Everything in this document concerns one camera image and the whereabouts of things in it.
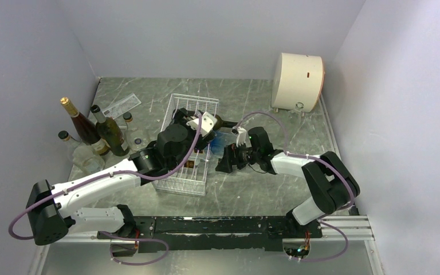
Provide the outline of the clear bottle blue emblem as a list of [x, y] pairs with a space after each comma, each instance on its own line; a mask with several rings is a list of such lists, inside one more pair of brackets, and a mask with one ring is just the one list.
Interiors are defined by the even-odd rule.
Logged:
[[130, 112], [125, 112], [123, 114], [123, 120], [126, 123], [125, 139], [129, 145], [129, 148], [132, 151], [137, 152], [145, 145], [145, 137], [140, 131], [137, 121], [133, 119], [133, 116]]

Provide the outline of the green wine bottle white label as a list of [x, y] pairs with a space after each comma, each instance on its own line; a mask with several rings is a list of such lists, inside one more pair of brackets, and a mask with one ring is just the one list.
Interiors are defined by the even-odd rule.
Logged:
[[107, 117], [98, 105], [92, 105], [91, 113], [96, 118], [95, 128], [108, 144], [115, 156], [126, 156], [129, 153], [129, 146], [124, 139], [123, 133], [113, 118]]

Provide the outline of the small clear glass bottle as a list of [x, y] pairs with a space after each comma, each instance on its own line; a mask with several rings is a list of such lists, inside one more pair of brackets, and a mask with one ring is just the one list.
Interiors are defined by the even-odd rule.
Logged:
[[300, 116], [304, 116], [304, 104], [297, 102], [294, 109]]

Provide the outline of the clear bottle cork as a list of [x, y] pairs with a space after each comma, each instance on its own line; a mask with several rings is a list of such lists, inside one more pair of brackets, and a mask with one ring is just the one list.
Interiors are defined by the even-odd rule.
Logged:
[[101, 171], [104, 160], [90, 146], [73, 138], [67, 131], [62, 130], [58, 137], [66, 144], [69, 160], [86, 175]]

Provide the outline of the clear bottle black gold cap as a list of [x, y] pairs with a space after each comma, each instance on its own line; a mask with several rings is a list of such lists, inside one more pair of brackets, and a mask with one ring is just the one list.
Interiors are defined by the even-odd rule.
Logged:
[[213, 166], [217, 165], [217, 163], [219, 162], [218, 158], [214, 158], [211, 160], [208, 159], [189, 159], [184, 165], [183, 167], [185, 168], [197, 168], [200, 170], [208, 170], [208, 167], [212, 164]]

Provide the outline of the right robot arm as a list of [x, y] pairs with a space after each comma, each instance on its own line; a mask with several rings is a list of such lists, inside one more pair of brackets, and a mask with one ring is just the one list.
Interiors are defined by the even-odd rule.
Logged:
[[238, 129], [238, 137], [245, 143], [231, 143], [224, 147], [223, 157], [216, 171], [230, 174], [257, 164], [272, 175], [291, 175], [306, 180], [310, 197], [287, 213], [286, 230], [292, 237], [300, 237], [308, 230], [308, 223], [330, 215], [348, 205], [360, 194], [360, 187], [341, 159], [332, 151], [322, 155], [296, 157], [274, 149], [262, 127], [248, 131]]

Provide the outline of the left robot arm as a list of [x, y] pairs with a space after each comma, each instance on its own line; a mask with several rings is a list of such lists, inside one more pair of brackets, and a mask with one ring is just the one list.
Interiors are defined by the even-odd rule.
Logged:
[[43, 246], [69, 233], [84, 231], [106, 231], [121, 238], [132, 236], [136, 222], [128, 207], [95, 209], [87, 205], [111, 193], [175, 175], [194, 151], [205, 149], [214, 140], [217, 122], [208, 112], [181, 108], [156, 141], [128, 159], [78, 180], [55, 185], [47, 180], [35, 183], [26, 204], [31, 239]]

